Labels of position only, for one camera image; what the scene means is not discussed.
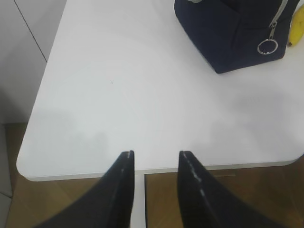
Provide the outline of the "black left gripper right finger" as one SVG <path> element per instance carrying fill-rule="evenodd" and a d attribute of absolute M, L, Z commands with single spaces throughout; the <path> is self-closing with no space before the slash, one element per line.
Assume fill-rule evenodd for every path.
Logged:
<path fill-rule="evenodd" d="M 186 228 L 274 228 L 226 189 L 190 151 L 179 153 L 178 201 Z"/>

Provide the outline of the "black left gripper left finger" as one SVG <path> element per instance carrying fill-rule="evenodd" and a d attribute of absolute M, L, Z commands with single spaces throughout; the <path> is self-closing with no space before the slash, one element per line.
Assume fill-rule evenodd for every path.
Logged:
<path fill-rule="evenodd" d="M 122 152 L 96 185 L 38 227 L 129 227 L 134 199 L 134 179 L 134 152 Z"/>

